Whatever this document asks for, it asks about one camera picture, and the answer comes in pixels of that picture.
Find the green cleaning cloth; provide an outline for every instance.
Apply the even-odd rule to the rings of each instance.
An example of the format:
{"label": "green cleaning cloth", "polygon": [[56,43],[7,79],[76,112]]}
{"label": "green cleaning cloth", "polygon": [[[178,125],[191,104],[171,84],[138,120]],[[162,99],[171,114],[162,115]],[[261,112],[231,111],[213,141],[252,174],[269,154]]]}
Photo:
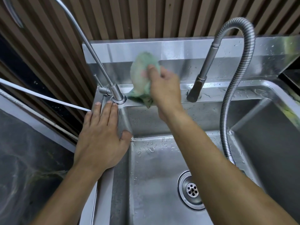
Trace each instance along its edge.
{"label": "green cleaning cloth", "polygon": [[155,56],[149,52],[143,52],[137,56],[130,68],[133,89],[128,94],[128,97],[143,100],[147,108],[153,105],[153,99],[150,96],[151,81],[147,74],[147,67],[150,64],[154,65],[160,74],[160,66]]}

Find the drain strainer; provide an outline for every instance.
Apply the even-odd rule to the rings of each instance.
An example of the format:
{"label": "drain strainer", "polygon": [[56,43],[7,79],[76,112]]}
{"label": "drain strainer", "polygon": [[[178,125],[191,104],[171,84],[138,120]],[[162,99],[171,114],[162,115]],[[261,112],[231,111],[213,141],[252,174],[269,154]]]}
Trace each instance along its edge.
{"label": "drain strainer", "polygon": [[205,206],[200,198],[197,186],[192,182],[190,171],[184,172],[178,179],[178,192],[183,202],[192,209],[203,210]]}

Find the pull-down kitchen faucet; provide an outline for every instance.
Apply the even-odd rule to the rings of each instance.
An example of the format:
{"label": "pull-down kitchen faucet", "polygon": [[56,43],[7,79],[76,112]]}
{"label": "pull-down kitchen faucet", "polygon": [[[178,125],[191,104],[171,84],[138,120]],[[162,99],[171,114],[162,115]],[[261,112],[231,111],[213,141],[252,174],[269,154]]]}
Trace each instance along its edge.
{"label": "pull-down kitchen faucet", "polygon": [[255,32],[253,25],[250,21],[248,21],[246,18],[243,17],[237,17],[233,18],[229,21],[227,21],[221,30],[217,33],[215,36],[214,41],[212,42],[212,45],[208,51],[208,54],[206,56],[206,59],[204,61],[204,64],[202,66],[202,69],[197,76],[195,83],[192,87],[192,89],[189,91],[187,95],[187,100],[189,102],[196,102],[200,91],[207,79],[207,73],[209,71],[210,66],[212,65],[212,62],[216,56],[216,53],[220,47],[221,41],[223,37],[226,35],[226,33],[233,29],[237,28],[243,33],[244,37],[244,50],[242,54],[241,61],[238,65],[238,68],[227,88],[227,91],[223,98],[222,108],[221,108],[221,114],[220,114],[220,136],[222,141],[222,147],[224,151],[224,155],[227,157],[229,161],[231,161],[233,164],[235,164],[233,157],[231,155],[230,147],[228,144],[228,138],[227,138],[227,116],[228,116],[228,110],[229,105],[231,102],[231,99],[234,95],[234,91],[238,87],[244,73],[246,72],[254,51],[255,46]]}
{"label": "pull-down kitchen faucet", "polygon": [[[79,24],[77,23],[76,19],[74,18],[74,16],[72,15],[72,13],[69,11],[69,9],[66,7],[66,5],[61,1],[61,0],[55,0],[65,11],[65,13],[67,14],[67,16],[69,17],[69,19],[72,21],[72,23],[74,24],[75,28],[77,29],[78,34],[81,36],[82,40],[84,41],[86,47],[88,48],[88,50],[90,51],[91,55],[93,56],[94,60],[96,61],[96,63],[99,65],[102,73],[104,74],[109,86],[108,87],[103,87],[103,85],[101,84],[99,78],[97,77],[97,75],[94,74],[94,77],[96,79],[96,82],[99,84],[99,91],[102,94],[107,94],[107,95],[113,95],[113,101],[117,104],[123,104],[126,101],[126,96],[123,95],[119,89],[119,86],[116,83],[113,83],[109,77],[109,75],[107,74],[102,62],[99,60],[95,50],[93,49],[91,43],[89,42],[89,40],[87,39],[87,37],[85,36],[84,32],[82,31],[81,27],[79,26]],[[21,21],[21,19],[19,18],[19,16],[17,15],[11,0],[3,0],[7,10],[9,11],[11,17],[14,19],[14,21],[16,22],[16,24],[23,28],[23,23]]]}

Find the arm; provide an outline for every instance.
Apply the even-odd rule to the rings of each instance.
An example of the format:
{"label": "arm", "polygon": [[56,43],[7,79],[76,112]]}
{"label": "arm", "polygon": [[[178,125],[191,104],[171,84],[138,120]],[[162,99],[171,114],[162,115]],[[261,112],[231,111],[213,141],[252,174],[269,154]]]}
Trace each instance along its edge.
{"label": "arm", "polygon": [[297,223],[270,196],[229,162],[184,112],[179,78],[148,66],[151,96],[170,128],[214,224]]}
{"label": "arm", "polygon": [[100,118],[101,104],[84,118],[74,155],[74,165],[31,225],[77,224],[96,181],[115,166],[127,151],[131,134],[117,134],[118,106],[107,102]]}

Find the sink basin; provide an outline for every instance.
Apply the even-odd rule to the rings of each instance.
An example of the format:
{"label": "sink basin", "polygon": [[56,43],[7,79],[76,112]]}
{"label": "sink basin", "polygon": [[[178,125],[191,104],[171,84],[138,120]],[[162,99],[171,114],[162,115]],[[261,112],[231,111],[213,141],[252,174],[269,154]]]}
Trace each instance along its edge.
{"label": "sink basin", "polygon": [[[184,109],[220,151],[219,118],[227,86],[228,82],[206,83],[201,98],[189,103],[186,92],[190,85],[181,84]],[[248,80],[237,88],[227,122],[236,166],[297,222],[299,117],[300,106],[275,83]],[[91,223],[212,224],[206,209],[190,208],[178,193],[178,179],[188,167],[167,125],[159,119],[157,107],[147,109],[128,100],[119,106],[118,125],[119,130],[130,130],[133,139],[121,162],[108,171],[110,178],[104,176],[98,182]],[[104,179],[110,184],[104,185]]]}

